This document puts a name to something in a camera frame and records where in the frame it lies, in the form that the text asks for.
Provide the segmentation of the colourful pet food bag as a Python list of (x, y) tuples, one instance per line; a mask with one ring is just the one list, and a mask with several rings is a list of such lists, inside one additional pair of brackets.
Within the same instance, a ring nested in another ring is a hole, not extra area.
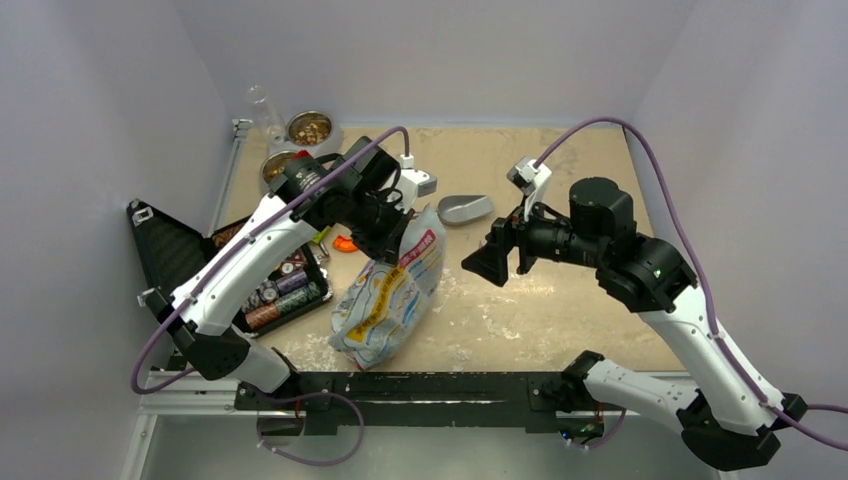
[(329, 345), (359, 370), (390, 360), (431, 308), (440, 284), (447, 233), (426, 206), (405, 230), (398, 263), (368, 261), (331, 315)]

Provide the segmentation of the silver metal scoop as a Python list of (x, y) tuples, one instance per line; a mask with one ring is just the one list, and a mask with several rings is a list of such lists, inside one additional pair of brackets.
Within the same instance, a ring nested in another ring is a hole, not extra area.
[(461, 226), (487, 217), (494, 204), (487, 195), (448, 195), (438, 202), (436, 211), (443, 224)]

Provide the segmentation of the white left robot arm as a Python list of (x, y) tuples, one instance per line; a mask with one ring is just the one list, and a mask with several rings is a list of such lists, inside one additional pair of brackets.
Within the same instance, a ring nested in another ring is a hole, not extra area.
[(415, 168), (410, 153), (383, 151), (383, 139), (362, 138), (346, 155), (295, 154), (237, 235), (165, 299), (160, 325), (139, 358), (170, 334), (205, 379), (234, 378), (259, 390), (272, 408), (292, 405), (298, 395), (293, 366), (233, 321), (272, 269), (328, 226), (348, 228), (368, 257), (398, 262), (413, 204), (435, 190), (436, 180)]

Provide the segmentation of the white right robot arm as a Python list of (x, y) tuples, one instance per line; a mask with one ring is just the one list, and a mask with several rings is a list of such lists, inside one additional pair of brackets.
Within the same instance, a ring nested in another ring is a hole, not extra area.
[(502, 286), (511, 252), (520, 273), (539, 259), (591, 268), (602, 290), (665, 341), (692, 382), (663, 381), (584, 351), (558, 381), (539, 388), (542, 399), (565, 412), (603, 404), (636, 412), (678, 434), (720, 471), (768, 464), (780, 447), (778, 431), (803, 417), (806, 402), (774, 388), (749, 363), (724, 356), (731, 340), (722, 327), (710, 326), (695, 272), (673, 245), (638, 232), (632, 198), (614, 181), (577, 181), (569, 208), (562, 216), (524, 200), (493, 222), (463, 269)]

